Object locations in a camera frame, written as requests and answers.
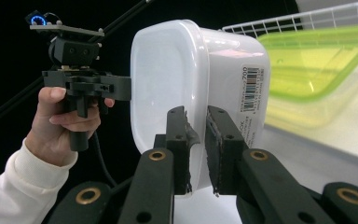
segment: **plastic food container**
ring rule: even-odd
[[[358,24],[257,39],[271,60],[266,123],[292,131],[321,127],[358,91]]]
[[[289,101],[319,100],[358,64],[358,25],[262,35],[271,59],[269,93]]]
[[[256,147],[269,94],[269,56],[254,38],[166,21],[139,31],[131,48],[131,128],[141,153],[166,133],[167,112],[184,106],[200,137],[190,151],[193,190],[210,186],[204,149],[207,106],[225,109]]]

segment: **black background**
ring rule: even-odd
[[[46,41],[29,29],[24,17],[34,10],[58,15],[65,25],[97,31],[138,0],[0,0],[0,106],[49,70]],[[136,32],[163,21],[189,19],[199,27],[226,25],[297,13],[295,0],[155,0],[103,41],[101,60],[91,67],[114,75],[130,75],[131,42]],[[37,91],[0,118],[0,174],[8,157],[21,146],[37,104]],[[131,135],[130,104],[116,102],[102,116],[100,145],[109,172],[117,182],[133,175],[139,152]],[[94,150],[79,154],[59,199],[84,181],[106,182]]]

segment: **container lid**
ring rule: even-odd
[[[190,150],[191,184],[193,189],[205,185],[209,178],[200,183],[200,173],[204,167],[208,176],[203,139],[209,56],[199,26],[166,21],[139,31],[131,48],[131,82],[131,128],[138,150],[152,149],[155,135],[166,133],[168,111],[184,106],[201,141]]]

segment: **blue ring light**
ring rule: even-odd
[[[37,24],[37,25],[46,25],[46,19],[41,17],[41,16],[33,16],[31,18],[31,24],[34,24],[34,22]]]

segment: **white plastic container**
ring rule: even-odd
[[[207,106],[225,109],[257,147],[269,94],[269,56],[254,38],[166,21],[139,31],[131,48],[131,128],[141,153],[166,133],[167,112],[183,105],[200,136],[190,152],[194,189],[211,185],[204,148]]]

